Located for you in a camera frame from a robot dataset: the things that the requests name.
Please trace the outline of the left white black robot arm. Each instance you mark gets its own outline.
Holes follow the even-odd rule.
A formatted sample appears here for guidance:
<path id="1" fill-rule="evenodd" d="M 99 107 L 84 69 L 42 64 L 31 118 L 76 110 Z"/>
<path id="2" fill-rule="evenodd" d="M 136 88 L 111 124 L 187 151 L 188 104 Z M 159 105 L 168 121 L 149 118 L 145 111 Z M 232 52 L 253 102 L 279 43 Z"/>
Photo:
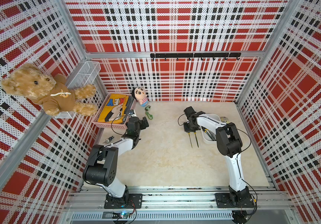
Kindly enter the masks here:
<path id="1" fill-rule="evenodd" d="M 121 139 L 115 143 L 94 145 L 82 174 L 84 182 L 103 188 L 106 192 L 105 209 L 140 208 L 129 194 L 128 187 L 117 177 L 118 157 L 134 149 L 139 140 L 141 130 L 149 127 L 146 117 L 129 118 L 127 130 Z"/>

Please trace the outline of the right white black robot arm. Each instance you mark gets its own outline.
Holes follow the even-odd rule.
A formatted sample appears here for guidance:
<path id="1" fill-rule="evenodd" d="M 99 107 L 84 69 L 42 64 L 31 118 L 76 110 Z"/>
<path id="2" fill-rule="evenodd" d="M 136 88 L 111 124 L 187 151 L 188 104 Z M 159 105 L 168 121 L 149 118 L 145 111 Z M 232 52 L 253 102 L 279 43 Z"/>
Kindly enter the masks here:
<path id="1" fill-rule="evenodd" d="M 232 208 L 254 208 L 255 201 L 250 194 L 249 187 L 243 179 L 241 166 L 242 140 L 234 123 L 221 122 L 210 117 L 205 112 L 196 112 L 193 107 L 184 110 L 187 122 L 183 123 L 187 133 L 207 129 L 215 134 L 216 146 L 225 157 L 229 173 L 229 193 L 217 194 L 218 206 Z"/>

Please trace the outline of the white plastic storage box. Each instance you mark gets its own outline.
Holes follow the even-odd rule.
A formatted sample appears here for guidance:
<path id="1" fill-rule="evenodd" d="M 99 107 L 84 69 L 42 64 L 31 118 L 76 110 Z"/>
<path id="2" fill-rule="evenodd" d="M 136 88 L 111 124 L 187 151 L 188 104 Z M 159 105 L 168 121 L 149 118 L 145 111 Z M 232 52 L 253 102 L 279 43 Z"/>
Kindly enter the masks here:
<path id="1" fill-rule="evenodd" d="M 212 119 L 216 119 L 218 121 L 221 121 L 220 117 L 216 114 L 208 114 L 209 117 Z M 207 145 L 216 145 L 216 140 L 212 139 L 213 135 L 205 130 L 205 127 L 202 127 L 202 140 Z"/>

